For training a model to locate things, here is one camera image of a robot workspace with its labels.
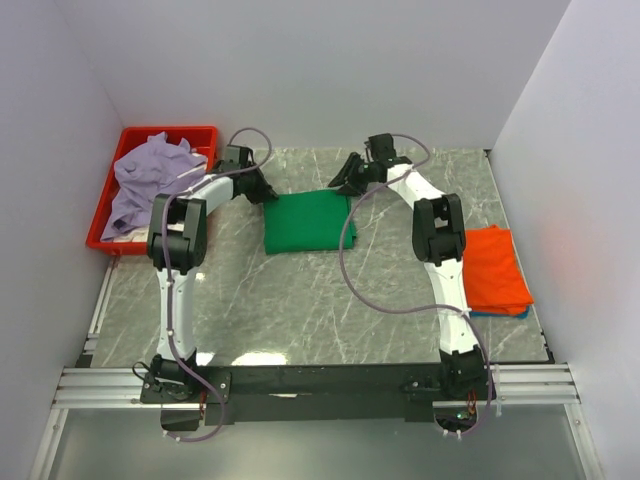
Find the red plastic bin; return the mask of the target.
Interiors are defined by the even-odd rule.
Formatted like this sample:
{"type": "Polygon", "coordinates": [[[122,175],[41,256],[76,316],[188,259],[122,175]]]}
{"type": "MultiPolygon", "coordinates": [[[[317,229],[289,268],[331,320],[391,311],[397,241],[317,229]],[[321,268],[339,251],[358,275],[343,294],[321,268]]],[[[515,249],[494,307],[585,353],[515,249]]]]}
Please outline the red plastic bin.
{"type": "Polygon", "coordinates": [[[125,128],[120,136],[113,160],[107,172],[101,196],[95,209],[94,217],[86,237],[86,246],[109,256],[139,256],[146,254],[146,241],[140,242],[103,242],[102,233],[111,215],[112,201],[119,191],[115,178],[114,165],[131,150],[142,145],[149,136],[161,132],[167,134],[169,143],[178,144],[185,139],[199,154],[207,158],[207,167],[216,163],[218,130],[213,125],[178,125],[178,126],[133,126],[125,128]]]}

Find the lavender t-shirt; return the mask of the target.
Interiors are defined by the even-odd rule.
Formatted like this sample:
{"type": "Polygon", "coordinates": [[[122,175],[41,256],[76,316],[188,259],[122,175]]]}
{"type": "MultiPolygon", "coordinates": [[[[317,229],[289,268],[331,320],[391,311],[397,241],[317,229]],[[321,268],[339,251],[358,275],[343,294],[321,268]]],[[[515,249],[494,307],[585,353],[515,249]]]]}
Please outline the lavender t-shirt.
{"type": "Polygon", "coordinates": [[[155,197],[187,190],[203,178],[206,163],[207,157],[193,152],[186,139],[173,144],[165,132],[148,136],[115,162],[119,190],[101,240],[113,241],[147,227],[155,197]]]}

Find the green t-shirt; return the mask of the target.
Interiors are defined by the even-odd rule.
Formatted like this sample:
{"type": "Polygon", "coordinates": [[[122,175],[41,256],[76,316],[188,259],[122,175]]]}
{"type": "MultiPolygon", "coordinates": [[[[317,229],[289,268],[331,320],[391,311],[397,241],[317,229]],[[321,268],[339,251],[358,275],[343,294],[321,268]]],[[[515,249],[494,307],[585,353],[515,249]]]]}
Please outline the green t-shirt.
{"type": "Polygon", "coordinates": [[[265,253],[337,251],[350,212],[350,198],[333,190],[280,195],[263,204],[265,253]]]}

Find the black base beam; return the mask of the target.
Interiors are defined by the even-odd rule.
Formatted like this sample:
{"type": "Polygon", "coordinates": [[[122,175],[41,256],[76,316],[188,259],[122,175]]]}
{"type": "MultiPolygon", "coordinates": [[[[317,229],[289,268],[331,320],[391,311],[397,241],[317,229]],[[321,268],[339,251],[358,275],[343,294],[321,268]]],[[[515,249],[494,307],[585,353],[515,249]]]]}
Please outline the black base beam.
{"type": "Polygon", "coordinates": [[[193,405],[209,426],[240,422],[403,419],[431,422],[434,406],[494,399],[484,366],[472,373],[437,363],[204,366],[194,379],[146,374],[143,405],[186,411],[193,405]]]}

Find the folded blue t-shirt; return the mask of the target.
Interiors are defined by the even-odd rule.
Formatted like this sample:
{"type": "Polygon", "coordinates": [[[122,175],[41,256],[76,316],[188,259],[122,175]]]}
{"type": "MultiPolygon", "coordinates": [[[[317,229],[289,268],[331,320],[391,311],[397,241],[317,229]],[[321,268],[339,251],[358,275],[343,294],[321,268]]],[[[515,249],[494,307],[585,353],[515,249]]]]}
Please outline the folded blue t-shirt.
{"type": "Polygon", "coordinates": [[[515,309],[498,309],[497,311],[476,311],[471,310],[469,313],[470,317],[496,317],[496,318],[514,318],[514,319],[524,319],[529,314],[530,305],[524,308],[515,308],[515,309]]]}

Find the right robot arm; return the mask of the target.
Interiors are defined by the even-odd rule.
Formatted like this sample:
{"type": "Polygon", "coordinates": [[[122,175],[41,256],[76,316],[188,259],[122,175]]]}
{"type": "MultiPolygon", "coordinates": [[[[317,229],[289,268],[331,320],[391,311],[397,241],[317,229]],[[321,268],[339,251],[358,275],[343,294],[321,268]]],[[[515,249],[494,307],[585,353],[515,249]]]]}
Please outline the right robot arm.
{"type": "Polygon", "coordinates": [[[343,279],[352,294],[370,308],[393,315],[433,310],[439,321],[439,389],[460,399],[492,380],[489,355],[470,319],[463,282],[466,231],[458,195],[445,193],[420,172],[426,162],[412,162],[394,144],[398,136],[377,134],[365,141],[363,155],[353,152],[329,187],[337,194],[358,199],[345,220],[339,242],[364,200],[381,189],[397,194],[412,212],[411,244],[431,282],[435,303],[422,307],[390,309],[373,304],[360,294],[344,264],[344,247],[338,247],[343,279]]]}

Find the folded orange t-shirt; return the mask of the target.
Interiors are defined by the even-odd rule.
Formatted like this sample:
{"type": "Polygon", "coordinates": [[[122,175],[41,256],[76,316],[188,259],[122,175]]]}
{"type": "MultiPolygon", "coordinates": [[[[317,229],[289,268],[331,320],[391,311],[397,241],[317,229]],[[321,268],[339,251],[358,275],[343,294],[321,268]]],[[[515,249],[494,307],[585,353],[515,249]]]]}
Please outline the folded orange t-shirt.
{"type": "Polygon", "coordinates": [[[511,230],[497,225],[466,231],[463,283],[471,310],[497,311],[534,304],[518,265],[511,230]]]}

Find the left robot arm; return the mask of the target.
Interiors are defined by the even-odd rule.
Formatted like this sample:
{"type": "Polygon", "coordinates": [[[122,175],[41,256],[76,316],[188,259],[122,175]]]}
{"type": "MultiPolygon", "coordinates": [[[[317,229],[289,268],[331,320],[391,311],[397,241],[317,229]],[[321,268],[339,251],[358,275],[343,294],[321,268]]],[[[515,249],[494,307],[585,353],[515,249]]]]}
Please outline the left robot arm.
{"type": "Polygon", "coordinates": [[[229,144],[202,178],[177,193],[155,197],[147,256],[160,288],[160,336],[145,376],[148,391],[186,402],[206,387],[197,372],[193,289],[207,253],[207,219],[239,196],[252,204],[277,200],[261,166],[251,148],[229,144]]]}

